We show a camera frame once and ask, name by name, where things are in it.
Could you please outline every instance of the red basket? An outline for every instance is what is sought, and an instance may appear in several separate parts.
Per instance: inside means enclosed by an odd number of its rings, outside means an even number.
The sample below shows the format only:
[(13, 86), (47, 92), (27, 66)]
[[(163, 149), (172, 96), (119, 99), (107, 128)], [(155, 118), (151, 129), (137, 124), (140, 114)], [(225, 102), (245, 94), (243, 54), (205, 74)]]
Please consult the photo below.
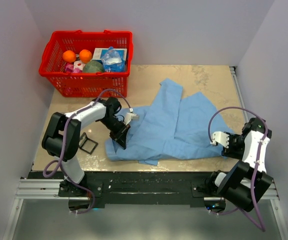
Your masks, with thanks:
[[(81, 50), (87, 49), (93, 53), (95, 48), (109, 47), (127, 49), (125, 72), (64, 72), (63, 52), (72, 50), (78, 54)], [(97, 97), (105, 89), (114, 89), (126, 97), (132, 57), (132, 33), (129, 31), (55, 31), (45, 47), (38, 72), (46, 77), (64, 97)], [(108, 91), (103, 94), (103, 97), (120, 97), (120, 95)]]

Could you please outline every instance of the gray floor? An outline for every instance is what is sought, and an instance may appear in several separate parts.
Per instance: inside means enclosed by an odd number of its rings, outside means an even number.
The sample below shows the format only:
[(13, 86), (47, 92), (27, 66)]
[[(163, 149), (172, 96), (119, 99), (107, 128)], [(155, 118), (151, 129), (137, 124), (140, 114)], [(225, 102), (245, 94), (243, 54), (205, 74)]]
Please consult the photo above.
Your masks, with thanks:
[(265, 233), (240, 212), (216, 217), (204, 208), (185, 205), (106, 205), (75, 216), (69, 213), (67, 200), (25, 200), (13, 239), (281, 239), (270, 201), (262, 200), (259, 206), (267, 227)]

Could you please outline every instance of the light blue fabric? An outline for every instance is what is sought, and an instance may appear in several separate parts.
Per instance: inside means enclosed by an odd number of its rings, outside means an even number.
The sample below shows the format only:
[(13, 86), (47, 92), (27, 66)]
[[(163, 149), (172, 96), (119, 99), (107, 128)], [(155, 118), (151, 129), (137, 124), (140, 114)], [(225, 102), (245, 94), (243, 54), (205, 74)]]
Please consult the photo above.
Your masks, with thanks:
[[(201, 93), (181, 99), (183, 88), (170, 79), (160, 83), (160, 90), (151, 106), (134, 107), (139, 120), (130, 123), (126, 149), (111, 138), (105, 142), (111, 161), (139, 160), (157, 165), (160, 159), (201, 159), (221, 155), (221, 146), (211, 146), (208, 124), (217, 111)], [(128, 108), (119, 114), (125, 115)], [(211, 131), (232, 132), (221, 115), (217, 115)]]

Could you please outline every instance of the orange fruit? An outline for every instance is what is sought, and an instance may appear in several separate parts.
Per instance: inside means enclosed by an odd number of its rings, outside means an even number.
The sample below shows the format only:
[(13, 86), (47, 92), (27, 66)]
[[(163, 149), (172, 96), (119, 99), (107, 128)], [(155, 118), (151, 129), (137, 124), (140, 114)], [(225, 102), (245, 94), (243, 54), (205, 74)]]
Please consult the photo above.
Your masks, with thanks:
[(75, 52), (71, 51), (71, 50), (67, 50), (65, 52), (63, 52), (63, 60), (67, 63), (73, 63), (76, 60), (76, 54)]
[(87, 64), (92, 59), (92, 57), (93, 54), (89, 50), (83, 49), (79, 52), (79, 59), (85, 64)]

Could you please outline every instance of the wooden table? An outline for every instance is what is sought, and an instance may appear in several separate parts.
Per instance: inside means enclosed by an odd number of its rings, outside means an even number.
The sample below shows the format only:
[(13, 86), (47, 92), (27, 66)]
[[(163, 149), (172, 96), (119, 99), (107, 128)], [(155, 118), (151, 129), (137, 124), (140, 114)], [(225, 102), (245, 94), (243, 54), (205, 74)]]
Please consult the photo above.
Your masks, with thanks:
[[(165, 78), (183, 86), (182, 97), (201, 91), (216, 107), (241, 106), (232, 79), (230, 68), (222, 65), (132, 65), (128, 79), (127, 100), (132, 107), (151, 105), (160, 89), (159, 83)], [(57, 90), (48, 110), (44, 136), (51, 115), (54, 112), (68, 113), (84, 107), (93, 98), (66, 98)], [(236, 133), (240, 133), (244, 125), (243, 114), (239, 110), (227, 110), (221, 113), (226, 124)], [(109, 138), (109, 130), (100, 122), (94, 122), (82, 129), (87, 135), (98, 142), (92, 155), (78, 150), (77, 157), (80, 166), (85, 171), (229, 171), (237, 162), (235, 159), (222, 157), (203, 158), (195, 160), (160, 160), (158, 166), (139, 164), (138, 161), (110, 161), (105, 152), (105, 140)], [(46, 164), (54, 158), (38, 146), (33, 171), (42, 171)]]

